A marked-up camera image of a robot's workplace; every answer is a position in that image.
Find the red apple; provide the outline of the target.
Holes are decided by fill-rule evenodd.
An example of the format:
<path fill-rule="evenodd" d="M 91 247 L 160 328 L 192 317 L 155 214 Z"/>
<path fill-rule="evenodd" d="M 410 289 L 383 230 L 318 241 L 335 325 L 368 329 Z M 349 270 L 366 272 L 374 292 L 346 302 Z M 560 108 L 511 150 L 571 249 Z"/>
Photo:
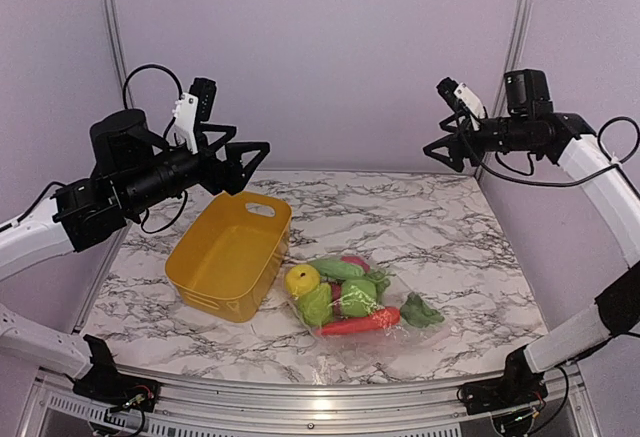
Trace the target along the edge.
<path fill-rule="evenodd" d="M 343 318 L 342 307 L 341 307 L 342 285 L 334 282 L 330 282 L 329 285 L 331 288 L 330 308 L 332 310 L 333 316 L 337 319 L 342 319 Z"/>
<path fill-rule="evenodd" d="M 355 255 L 345 255 L 342 256 L 340 260 L 361 267 L 365 273 L 368 273 L 370 271 L 369 264 L 361 257 Z"/>

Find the green bitter gourd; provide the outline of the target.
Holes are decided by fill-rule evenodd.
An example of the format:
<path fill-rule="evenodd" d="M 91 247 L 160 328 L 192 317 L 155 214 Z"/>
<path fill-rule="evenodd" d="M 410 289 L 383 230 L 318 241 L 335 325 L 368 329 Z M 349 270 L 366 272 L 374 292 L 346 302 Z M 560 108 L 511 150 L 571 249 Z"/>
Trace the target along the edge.
<path fill-rule="evenodd" d="M 364 269 L 357 265 L 339 259 L 316 259 L 310 265 L 322 276 L 333 280 L 361 279 L 365 276 Z"/>

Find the green apple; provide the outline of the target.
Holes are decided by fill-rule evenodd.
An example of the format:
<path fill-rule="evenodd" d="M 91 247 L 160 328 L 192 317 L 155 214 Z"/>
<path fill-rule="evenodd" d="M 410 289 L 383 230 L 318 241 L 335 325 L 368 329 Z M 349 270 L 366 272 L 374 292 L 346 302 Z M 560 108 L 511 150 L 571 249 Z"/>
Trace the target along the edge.
<path fill-rule="evenodd" d="M 348 280 L 342 285 L 341 307 L 345 317 L 366 317 L 378 308 L 376 286 L 368 280 Z"/>

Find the orange carrot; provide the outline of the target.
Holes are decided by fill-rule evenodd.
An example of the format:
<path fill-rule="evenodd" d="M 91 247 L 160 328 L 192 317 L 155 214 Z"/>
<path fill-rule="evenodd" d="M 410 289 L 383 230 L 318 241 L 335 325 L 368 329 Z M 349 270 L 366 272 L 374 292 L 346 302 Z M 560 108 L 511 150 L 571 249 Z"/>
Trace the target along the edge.
<path fill-rule="evenodd" d="M 365 317 L 353 317 L 329 323 L 320 328 L 321 336 L 340 336 L 377 331 L 397 325 L 401 320 L 400 310 L 396 307 L 384 307 Z"/>

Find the clear zip top bag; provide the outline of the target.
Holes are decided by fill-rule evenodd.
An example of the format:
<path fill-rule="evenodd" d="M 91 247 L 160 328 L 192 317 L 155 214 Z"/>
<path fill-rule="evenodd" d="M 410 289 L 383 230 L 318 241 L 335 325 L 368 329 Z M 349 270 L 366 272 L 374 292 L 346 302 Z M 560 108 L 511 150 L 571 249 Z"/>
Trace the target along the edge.
<path fill-rule="evenodd" d="M 283 285 L 320 351 L 345 366 L 393 360 L 450 333 L 445 315 L 395 271 L 354 254 L 297 264 L 286 271 Z"/>

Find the green grape bunch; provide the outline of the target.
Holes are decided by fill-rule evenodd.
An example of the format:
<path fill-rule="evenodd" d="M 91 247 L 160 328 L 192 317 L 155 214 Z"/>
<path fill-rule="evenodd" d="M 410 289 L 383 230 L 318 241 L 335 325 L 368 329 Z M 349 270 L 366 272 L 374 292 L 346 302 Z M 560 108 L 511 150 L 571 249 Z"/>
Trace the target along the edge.
<path fill-rule="evenodd" d="M 386 270 L 371 270 L 366 277 L 376 286 L 379 295 L 382 295 L 391 285 L 390 273 Z"/>

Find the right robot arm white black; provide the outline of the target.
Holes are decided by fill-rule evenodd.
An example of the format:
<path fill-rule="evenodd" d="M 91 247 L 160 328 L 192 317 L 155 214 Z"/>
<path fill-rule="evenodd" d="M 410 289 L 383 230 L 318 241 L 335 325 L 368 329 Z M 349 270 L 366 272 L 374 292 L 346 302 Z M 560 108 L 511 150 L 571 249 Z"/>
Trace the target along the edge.
<path fill-rule="evenodd" d="M 631 334 L 639 323 L 639 193 L 623 175 L 627 160 L 607 152 L 601 133 L 581 116 L 555 111 L 543 71 L 507 72 L 504 89 L 508 114 L 491 118 L 466 84 L 441 80 L 436 90 L 452 113 L 440 123 L 444 137 L 426 145 L 424 154 L 456 172 L 483 167 L 488 153 L 525 152 L 548 160 L 569 179 L 546 188 L 582 191 L 612 233 L 627 270 L 584 310 L 511 352 L 501 376 L 463 385 L 462 400 L 469 404 L 495 399 L 515 405 L 542 387 L 547 371 Z"/>

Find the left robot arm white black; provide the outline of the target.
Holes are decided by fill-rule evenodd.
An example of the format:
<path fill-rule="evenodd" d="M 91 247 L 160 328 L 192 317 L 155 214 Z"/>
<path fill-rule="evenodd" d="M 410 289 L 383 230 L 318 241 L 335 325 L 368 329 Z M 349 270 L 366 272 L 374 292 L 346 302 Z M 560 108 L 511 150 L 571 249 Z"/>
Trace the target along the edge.
<path fill-rule="evenodd" d="M 242 191 L 268 155 L 267 142 L 237 142 L 233 126 L 190 121 L 179 144 L 152 132 L 140 109 L 116 112 L 90 129 L 92 174 L 73 183 L 54 181 L 20 216 L 1 226 L 1 288 L 53 290 L 72 310 L 87 294 L 80 271 L 96 267 L 94 247 L 120 237 L 144 212 L 199 185 L 212 195 Z M 81 253 L 88 252 L 87 259 Z M 63 277 L 64 271 L 71 274 Z M 62 288 L 53 281 L 62 277 Z"/>

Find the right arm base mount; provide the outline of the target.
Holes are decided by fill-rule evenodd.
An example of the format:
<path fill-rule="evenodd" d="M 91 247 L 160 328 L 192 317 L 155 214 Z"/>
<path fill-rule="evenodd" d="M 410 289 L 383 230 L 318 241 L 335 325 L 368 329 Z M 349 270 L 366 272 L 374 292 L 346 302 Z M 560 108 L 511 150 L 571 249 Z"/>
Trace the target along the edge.
<path fill-rule="evenodd" d="M 456 393 L 468 415 L 542 401 L 547 396 L 547 387 L 540 378 L 534 378 L 523 385 L 513 385 L 503 377 L 483 379 L 462 384 Z"/>

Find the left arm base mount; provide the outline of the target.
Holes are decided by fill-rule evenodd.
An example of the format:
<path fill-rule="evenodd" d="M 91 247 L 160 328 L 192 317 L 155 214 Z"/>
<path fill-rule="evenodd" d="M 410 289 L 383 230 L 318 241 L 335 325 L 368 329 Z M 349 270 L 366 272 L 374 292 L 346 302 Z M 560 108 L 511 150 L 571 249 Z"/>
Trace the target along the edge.
<path fill-rule="evenodd" d="M 109 404 L 118 411 L 125 409 L 126 402 L 138 395 L 143 395 L 143 401 L 136 407 L 147 413 L 154 410 L 160 387 L 160 383 L 156 380 L 132 375 L 87 375 L 76 380 L 72 390 L 76 395 Z"/>

